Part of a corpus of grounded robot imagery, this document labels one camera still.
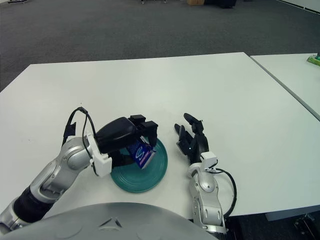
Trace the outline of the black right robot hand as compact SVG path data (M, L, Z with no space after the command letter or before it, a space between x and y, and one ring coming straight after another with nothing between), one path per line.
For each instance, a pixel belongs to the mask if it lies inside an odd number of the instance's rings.
M191 130L194 133L192 136L186 131L183 125L174 124L174 129L178 134L176 145L187 156L190 165L201 162L201 153L209 151L207 137L203 133L204 127L201 120L196 119L189 113L183 114L184 119L191 125Z

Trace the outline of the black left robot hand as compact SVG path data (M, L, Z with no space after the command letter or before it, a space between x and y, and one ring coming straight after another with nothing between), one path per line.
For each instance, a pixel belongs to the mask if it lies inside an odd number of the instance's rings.
M157 130L157 123L138 114L108 123L96 133L95 140L100 152L112 159L112 168L137 164L145 169L156 154Z

